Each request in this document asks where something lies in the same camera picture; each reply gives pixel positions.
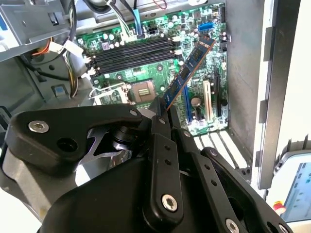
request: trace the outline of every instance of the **black ram slot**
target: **black ram slot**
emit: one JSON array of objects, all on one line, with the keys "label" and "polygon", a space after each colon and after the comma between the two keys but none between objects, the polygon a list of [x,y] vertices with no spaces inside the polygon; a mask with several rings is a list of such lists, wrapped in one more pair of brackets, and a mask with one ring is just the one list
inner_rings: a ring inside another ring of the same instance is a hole
[{"label": "black ram slot", "polygon": [[156,56],[161,56],[163,54],[171,54],[169,50],[161,50],[155,53],[145,53],[142,54],[141,56],[137,56],[137,57],[133,57],[132,59],[126,59],[126,60],[118,60],[118,61],[113,61],[110,63],[106,63],[106,62],[98,62],[96,64],[97,67],[113,67],[113,66],[118,66],[118,65],[122,65],[122,64],[126,64],[126,63],[130,63],[130,62],[135,62],[135,61],[139,61],[141,59],[144,58],[151,58],[151,57],[156,57]]},{"label": "black ram slot", "polygon": [[220,75],[218,68],[214,70],[214,82],[215,82],[215,97],[216,97],[216,111],[217,116],[222,116],[222,103],[221,103],[221,90],[220,90]]},{"label": "black ram slot", "polygon": [[105,59],[97,59],[95,58],[94,61],[95,63],[102,63],[102,62],[114,62],[117,59],[122,59],[122,60],[126,60],[126,59],[131,59],[133,56],[139,56],[141,54],[144,53],[151,53],[151,52],[157,52],[159,50],[172,50],[173,47],[168,45],[168,44],[163,44],[163,45],[159,45],[159,46],[152,46],[151,48],[147,47],[147,48],[143,48],[140,50],[135,50],[135,51],[131,51],[131,52],[126,52],[126,53],[122,53],[122,54],[113,54],[111,56],[107,56],[105,57]]},{"label": "black ram slot", "polygon": [[141,42],[141,43],[137,43],[137,44],[133,44],[133,45],[125,45],[123,47],[120,47],[118,49],[113,49],[113,50],[106,50],[104,52],[101,52],[99,54],[96,54],[96,58],[100,58],[100,57],[106,57],[109,55],[112,55],[114,53],[120,53],[121,51],[128,51],[131,49],[139,49],[145,46],[149,46],[149,45],[157,45],[159,43],[163,43],[163,42],[169,42],[167,37],[164,38],[160,38],[160,39],[155,39],[152,41],[148,41],[148,42]]},{"label": "black ram slot", "polygon": [[171,53],[170,54],[164,54],[164,55],[157,56],[157,57],[151,57],[151,58],[147,58],[147,59],[142,59],[140,61],[125,63],[125,64],[119,65],[119,66],[112,66],[111,68],[104,67],[104,68],[98,70],[97,72],[99,74],[109,74],[109,73],[112,73],[112,72],[117,72],[117,71],[121,71],[121,70],[125,70],[125,69],[130,69],[130,68],[135,68],[135,67],[139,67],[139,66],[144,66],[144,65],[147,65],[147,64],[161,62],[161,61],[165,61],[165,60],[169,60],[169,59],[173,59],[173,56],[172,56]]}]

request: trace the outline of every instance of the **pcie slot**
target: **pcie slot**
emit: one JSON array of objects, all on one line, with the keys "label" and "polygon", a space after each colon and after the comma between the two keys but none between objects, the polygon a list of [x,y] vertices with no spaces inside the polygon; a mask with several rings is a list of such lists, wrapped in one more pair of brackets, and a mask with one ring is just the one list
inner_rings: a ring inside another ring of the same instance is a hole
[{"label": "pcie slot", "polygon": [[140,61],[141,59],[144,59],[144,58],[157,57],[157,56],[161,56],[164,54],[171,54],[171,53],[169,50],[158,51],[155,53],[145,53],[145,54],[142,54],[141,56],[133,57],[132,59],[117,60],[117,61],[113,61],[113,62],[109,62],[109,63],[98,62],[96,64],[96,67],[99,67],[99,68],[115,67],[115,66],[120,66],[120,65],[126,64],[126,63]]},{"label": "pcie slot", "polygon": [[161,44],[161,43],[169,43],[168,38],[164,37],[164,38],[154,39],[154,40],[148,41],[148,42],[140,42],[140,43],[133,44],[133,45],[125,45],[125,46],[118,48],[118,49],[106,50],[104,52],[96,54],[94,57],[99,59],[101,57],[106,57],[106,56],[112,55],[114,53],[121,53],[122,51],[131,51],[133,49],[137,50],[137,49],[141,49],[145,46],[154,46],[154,45]]},{"label": "pcie slot", "polygon": [[203,81],[204,87],[204,103],[205,103],[205,115],[206,121],[213,120],[213,107],[212,107],[212,98],[211,98],[211,90],[210,90],[210,83],[209,81]]},{"label": "pcie slot", "polygon": [[214,70],[214,91],[216,99],[216,113],[218,117],[222,116],[221,91],[220,91],[220,75],[218,69]]},{"label": "pcie slot", "polygon": [[147,54],[147,53],[149,54],[149,53],[155,53],[159,51],[171,51],[172,49],[173,47],[166,45],[165,47],[157,47],[157,48],[148,49],[148,50],[136,51],[135,53],[133,52],[132,54],[126,54],[122,57],[120,57],[119,54],[118,55],[116,54],[116,56],[108,57],[105,60],[94,59],[94,62],[97,66],[102,66],[103,64],[115,64],[116,62],[118,62],[118,60],[122,60],[122,61],[133,60],[136,57],[143,56],[144,54]]},{"label": "pcie slot", "polygon": [[164,54],[164,55],[157,56],[157,57],[150,57],[147,59],[142,59],[142,60],[135,61],[135,62],[125,63],[125,64],[119,65],[117,67],[116,66],[112,66],[111,68],[103,67],[103,68],[98,70],[98,73],[109,74],[112,72],[117,72],[117,71],[121,71],[121,70],[125,70],[125,69],[135,68],[138,66],[144,66],[147,64],[161,62],[161,61],[165,61],[165,60],[169,60],[169,59],[173,59],[173,56],[171,53]]},{"label": "pcie slot", "polygon": [[184,102],[186,106],[186,113],[187,113],[187,120],[188,123],[192,122],[192,112],[191,112],[191,106],[190,106],[190,98],[189,98],[189,92],[188,92],[188,86],[186,85],[184,89],[182,90]]}]

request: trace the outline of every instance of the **black cable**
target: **black cable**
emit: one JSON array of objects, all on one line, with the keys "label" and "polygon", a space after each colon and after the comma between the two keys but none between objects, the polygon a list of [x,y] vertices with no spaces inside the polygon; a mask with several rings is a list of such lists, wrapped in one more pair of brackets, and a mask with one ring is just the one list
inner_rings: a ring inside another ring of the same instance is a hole
[{"label": "black cable", "polygon": [[49,74],[46,72],[43,72],[41,70],[37,70],[36,68],[34,68],[24,57],[17,57],[21,63],[23,63],[24,66],[26,66],[29,70],[33,71],[33,72],[37,72],[38,74],[51,78],[51,79],[56,79],[56,80],[60,80],[60,81],[69,81],[69,78],[63,78],[63,77],[59,77],[57,75],[53,75],[53,74]]},{"label": "black cable", "polygon": [[103,14],[106,14],[106,13],[108,13],[110,11],[110,7],[107,6],[107,5],[105,5],[105,6],[98,6],[98,5],[95,5],[95,4],[91,3],[89,0],[82,0],[82,1],[87,5],[87,7],[91,11],[93,11],[93,12],[95,12],[97,14],[102,14],[103,15]]},{"label": "black cable", "polygon": [[[72,8],[72,26],[71,29],[69,31],[69,35],[68,37],[64,40],[64,42],[62,43],[62,45],[65,45],[65,43],[70,40],[73,41],[74,37],[76,36],[76,31],[77,31],[77,10],[76,10],[76,6],[74,4],[74,0],[70,0],[69,6],[68,6],[68,12],[70,13],[70,9]],[[47,62],[42,62],[42,63],[37,63],[35,65],[43,65],[46,63],[50,63],[52,61],[55,61],[56,59],[58,59],[59,57],[63,56],[64,53],[67,51],[67,49],[63,49],[56,57],[54,57],[53,59],[47,61]]]},{"label": "black cable", "polygon": [[129,10],[129,12],[134,16],[134,21],[135,21],[135,24],[139,27],[139,23],[138,23],[138,20],[137,20],[137,17],[133,11],[133,9],[130,7],[130,5],[127,3],[126,0],[120,0],[120,2],[125,6],[126,9]]}]

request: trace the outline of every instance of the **wire bundle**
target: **wire bundle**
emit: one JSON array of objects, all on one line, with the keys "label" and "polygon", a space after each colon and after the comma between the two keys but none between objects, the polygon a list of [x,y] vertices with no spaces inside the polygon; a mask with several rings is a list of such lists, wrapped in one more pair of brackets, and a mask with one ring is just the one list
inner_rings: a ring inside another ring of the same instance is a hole
[{"label": "wire bundle", "polygon": [[64,54],[64,61],[68,69],[69,82],[70,82],[70,97],[73,98],[77,95],[78,92],[78,77],[74,74],[72,63],[70,60],[70,53],[68,51]]},{"label": "wire bundle", "polygon": [[52,37],[48,40],[47,45],[43,49],[39,50],[38,52],[33,53],[32,56],[37,56],[37,55],[41,55],[41,54],[45,54],[49,52],[49,45],[51,41],[53,41]]}]

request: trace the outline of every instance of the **metal bracket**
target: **metal bracket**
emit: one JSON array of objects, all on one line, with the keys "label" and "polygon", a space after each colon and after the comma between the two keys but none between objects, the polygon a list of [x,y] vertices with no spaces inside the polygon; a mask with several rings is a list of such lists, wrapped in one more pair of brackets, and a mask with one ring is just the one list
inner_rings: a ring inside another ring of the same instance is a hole
[{"label": "metal bracket", "polygon": [[170,130],[167,114],[152,117],[143,215],[152,229],[161,232],[175,228],[184,215],[177,146]]},{"label": "metal bracket", "polygon": [[105,126],[104,134],[116,126],[138,126],[141,120],[140,112],[125,104],[24,112],[12,118],[6,143],[18,159],[66,175],[85,156],[90,129]]}]

